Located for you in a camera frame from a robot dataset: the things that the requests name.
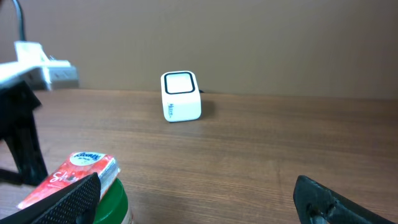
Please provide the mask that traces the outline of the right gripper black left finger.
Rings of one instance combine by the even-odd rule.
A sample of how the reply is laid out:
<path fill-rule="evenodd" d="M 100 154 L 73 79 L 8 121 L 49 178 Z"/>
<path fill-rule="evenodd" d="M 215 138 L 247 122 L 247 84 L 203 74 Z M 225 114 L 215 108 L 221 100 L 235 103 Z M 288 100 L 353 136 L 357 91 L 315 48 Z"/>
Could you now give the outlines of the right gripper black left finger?
<path fill-rule="evenodd" d="M 93 223 L 100 202 L 96 172 L 1 220 L 1 224 Z"/>

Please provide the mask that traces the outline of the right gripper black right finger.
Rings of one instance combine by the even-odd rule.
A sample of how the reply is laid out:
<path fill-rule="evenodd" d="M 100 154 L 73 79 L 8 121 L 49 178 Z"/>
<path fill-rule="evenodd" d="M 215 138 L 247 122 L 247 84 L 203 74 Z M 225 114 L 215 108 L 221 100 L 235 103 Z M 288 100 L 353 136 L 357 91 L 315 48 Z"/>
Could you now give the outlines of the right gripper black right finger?
<path fill-rule="evenodd" d="M 394 224 L 305 175 L 297 177 L 293 200 L 301 223 Z"/>

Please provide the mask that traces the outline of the green lid jar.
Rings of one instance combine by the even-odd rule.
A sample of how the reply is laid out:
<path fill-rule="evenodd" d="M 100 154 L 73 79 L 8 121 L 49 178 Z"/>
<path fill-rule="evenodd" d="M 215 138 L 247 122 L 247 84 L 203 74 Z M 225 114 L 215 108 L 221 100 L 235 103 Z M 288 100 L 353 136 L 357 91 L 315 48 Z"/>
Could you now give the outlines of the green lid jar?
<path fill-rule="evenodd" d="M 94 224 L 134 224 L 134 215 L 122 182 L 116 179 L 101 199 Z"/>

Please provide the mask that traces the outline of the red tissue pack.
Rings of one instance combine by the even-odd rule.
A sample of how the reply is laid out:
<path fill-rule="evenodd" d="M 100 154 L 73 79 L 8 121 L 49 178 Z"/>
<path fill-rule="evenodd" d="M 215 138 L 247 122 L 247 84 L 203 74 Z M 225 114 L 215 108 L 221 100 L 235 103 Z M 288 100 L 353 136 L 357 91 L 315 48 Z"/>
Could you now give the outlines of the red tissue pack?
<path fill-rule="evenodd" d="M 95 172 L 101 182 L 101 196 L 104 196 L 120 173 L 116 158 L 99 152 L 74 152 L 21 201 L 17 208 L 23 210 Z"/>

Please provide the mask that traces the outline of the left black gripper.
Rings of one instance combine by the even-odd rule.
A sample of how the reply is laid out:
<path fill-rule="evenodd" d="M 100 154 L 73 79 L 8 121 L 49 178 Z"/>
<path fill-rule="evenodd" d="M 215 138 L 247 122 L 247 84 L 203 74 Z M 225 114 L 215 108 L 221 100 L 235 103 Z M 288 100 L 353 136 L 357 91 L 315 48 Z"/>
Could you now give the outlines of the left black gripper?
<path fill-rule="evenodd" d="M 48 176 L 34 119 L 34 110 L 40 106 L 25 81 L 1 87 L 1 139 L 17 167 L 16 172 L 1 169 L 2 182 L 38 186 Z"/>

